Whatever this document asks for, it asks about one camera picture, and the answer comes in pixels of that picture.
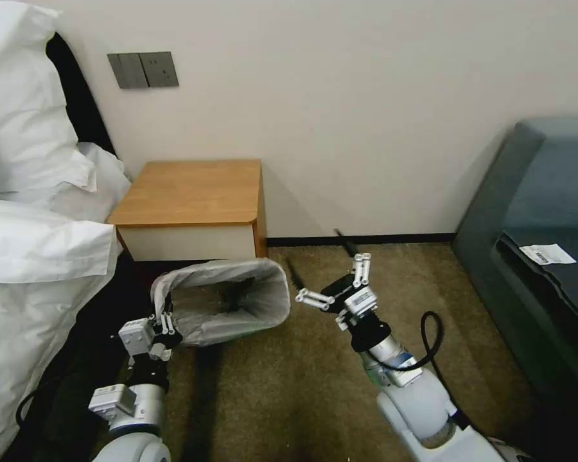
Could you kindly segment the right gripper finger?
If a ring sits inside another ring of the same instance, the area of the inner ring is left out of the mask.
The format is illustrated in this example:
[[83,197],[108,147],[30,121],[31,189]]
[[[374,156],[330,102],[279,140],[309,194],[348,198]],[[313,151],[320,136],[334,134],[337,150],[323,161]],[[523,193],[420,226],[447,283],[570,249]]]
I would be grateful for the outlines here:
[[299,304],[305,304],[314,307],[320,311],[328,311],[335,303],[333,296],[326,296],[316,291],[309,290],[300,274],[297,272],[293,262],[287,258],[285,260],[290,275],[290,280],[296,290],[295,301]]
[[359,288],[369,285],[369,275],[371,270],[372,256],[368,252],[361,252],[357,245],[345,236],[339,229],[335,228],[334,232],[340,239],[344,250],[352,260],[353,287]]

